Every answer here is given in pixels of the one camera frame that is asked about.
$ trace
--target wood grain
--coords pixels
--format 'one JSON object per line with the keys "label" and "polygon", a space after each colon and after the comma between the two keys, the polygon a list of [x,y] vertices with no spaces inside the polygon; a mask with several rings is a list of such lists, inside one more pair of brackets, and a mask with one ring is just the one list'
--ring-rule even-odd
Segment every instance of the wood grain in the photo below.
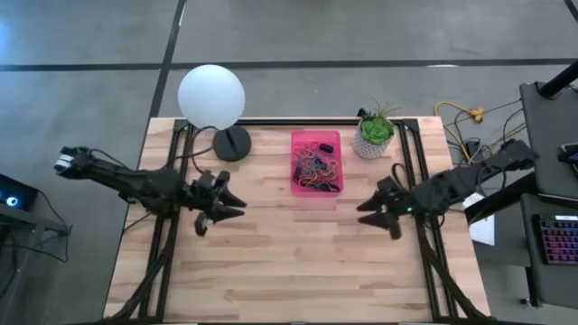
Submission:
{"label": "wood grain", "polygon": [[[430,174],[452,168],[441,120],[418,119]],[[165,163],[172,124],[171,118],[151,121],[141,168]],[[341,135],[343,192],[334,199],[304,199],[290,191],[290,134],[295,129],[248,127],[253,148],[241,162],[223,162],[214,153],[198,157],[203,168],[230,171],[229,187],[248,207],[245,216],[212,225],[205,237],[194,233],[198,212],[182,213],[165,320],[430,320],[414,221],[402,218],[403,236],[395,242],[387,232],[356,221],[362,214],[355,207],[371,196],[393,163],[403,162],[398,136],[383,157],[367,161],[351,149],[355,127],[328,128]],[[195,151],[209,147],[212,136],[200,135]],[[190,165],[187,180],[198,176]],[[416,178],[421,181],[419,173]],[[144,213],[132,207],[127,224]],[[466,221],[459,213],[446,217],[442,231],[452,276],[488,312]],[[116,312],[142,280],[153,224],[150,218],[124,235],[105,316]],[[436,287],[444,305],[439,281]]]}

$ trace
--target black lamp base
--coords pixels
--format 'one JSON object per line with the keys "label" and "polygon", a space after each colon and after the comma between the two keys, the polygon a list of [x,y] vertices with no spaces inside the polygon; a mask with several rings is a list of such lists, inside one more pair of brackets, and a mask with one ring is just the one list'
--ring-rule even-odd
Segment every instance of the black lamp base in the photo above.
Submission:
{"label": "black lamp base", "polygon": [[220,160],[239,161],[251,151],[251,135],[241,126],[233,125],[215,134],[213,150]]}

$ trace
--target pink plastic bin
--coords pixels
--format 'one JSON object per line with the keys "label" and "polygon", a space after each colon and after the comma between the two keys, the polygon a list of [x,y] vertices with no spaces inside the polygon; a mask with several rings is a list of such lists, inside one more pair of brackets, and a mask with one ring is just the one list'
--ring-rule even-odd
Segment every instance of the pink plastic bin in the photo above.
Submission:
{"label": "pink plastic bin", "polygon": [[[333,153],[320,150],[321,144],[328,144],[333,147]],[[302,171],[296,176],[297,167],[300,167]],[[338,196],[343,191],[340,133],[337,131],[293,131],[291,133],[290,182],[291,192],[296,196]],[[327,184],[331,184],[333,191],[304,187],[303,185],[307,183],[310,183],[308,186],[324,188],[327,188]],[[337,186],[339,191],[335,191],[334,186]]]}

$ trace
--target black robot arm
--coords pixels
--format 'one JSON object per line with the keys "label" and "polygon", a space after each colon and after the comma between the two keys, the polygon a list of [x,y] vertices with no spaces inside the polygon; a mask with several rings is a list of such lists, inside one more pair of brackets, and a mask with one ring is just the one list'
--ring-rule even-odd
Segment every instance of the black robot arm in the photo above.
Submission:
{"label": "black robot arm", "polygon": [[440,172],[411,190],[403,189],[393,178],[386,177],[378,181],[371,199],[357,207],[358,211],[375,211],[359,218],[359,222],[388,229],[393,239],[399,239],[399,216],[413,214],[417,218],[437,218],[451,205],[464,201],[482,182],[502,172],[529,169],[536,158],[524,142],[510,140],[490,158],[468,167]]}
{"label": "black robot arm", "polygon": [[93,180],[117,190],[122,199],[138,200],[157,216],[172,211],[173,205],[201,210],[195,222],[199,236],[207,232],[208,221],[216,223],[245,214],[240,209],[230,207],[247,206],[228,190],[228,172],[221,172],[215,177],[206,171],[189,185],[171,168],[133,171],[95,157],[86,147],[62,148],[54,169],[64,178]]}

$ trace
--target keyboard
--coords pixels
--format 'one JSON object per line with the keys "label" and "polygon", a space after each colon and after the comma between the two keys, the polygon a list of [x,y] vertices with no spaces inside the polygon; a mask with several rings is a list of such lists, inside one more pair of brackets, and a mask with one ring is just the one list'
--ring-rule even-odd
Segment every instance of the keyboard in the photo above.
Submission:
{"label": "keyboard", "polygon": [[578,265],[578,216],[538,216],[545,263]]}

